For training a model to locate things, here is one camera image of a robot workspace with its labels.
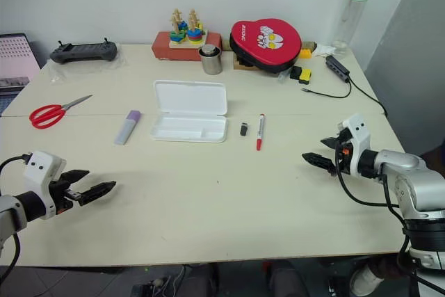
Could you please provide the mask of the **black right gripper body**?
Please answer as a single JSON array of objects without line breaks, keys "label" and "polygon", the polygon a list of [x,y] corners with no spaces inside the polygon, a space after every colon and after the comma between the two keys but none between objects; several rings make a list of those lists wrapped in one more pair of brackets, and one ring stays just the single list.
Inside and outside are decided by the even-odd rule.
[{"label": "black right gripper body", "polygon": [[341,172],[350,174],[350,163],[353,157],[353,144],[351,143],[352,134],[349,129],[342,129],[335,142],[335,153],[339,161]]}]

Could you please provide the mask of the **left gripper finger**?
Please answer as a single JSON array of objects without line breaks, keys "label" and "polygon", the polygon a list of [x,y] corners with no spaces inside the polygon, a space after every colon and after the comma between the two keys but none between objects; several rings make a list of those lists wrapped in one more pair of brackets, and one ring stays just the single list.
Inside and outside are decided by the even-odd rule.
[{"label": "left gripper finger", "polygon": [[90,173],[89,170],[69,170],[60,175],[60,181],[66,186],[71,186]]},{"label": "left gripper finger", "polygon": [[116,182],[102,182],[98,185],[91,187],[89,190],[80,193],[80,198],[78,203],[80,206],[84,206],[88,203],[91,203],[103,196],[107,193],[111,192],[111,190],[115,187]]}]

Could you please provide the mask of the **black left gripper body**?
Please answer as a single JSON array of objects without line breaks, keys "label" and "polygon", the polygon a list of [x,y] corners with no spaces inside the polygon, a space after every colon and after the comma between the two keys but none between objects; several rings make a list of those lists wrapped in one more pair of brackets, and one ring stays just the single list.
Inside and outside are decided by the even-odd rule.
[{"label": "black left gripper body", "polygon": [[51,181],[49,184],[49,193],[54,201],[56,214],[61,214],[73,207],[73,202],[78,202],[80,193],[73,191],[70,186],[62,184],[60,178],[57,181]]}]

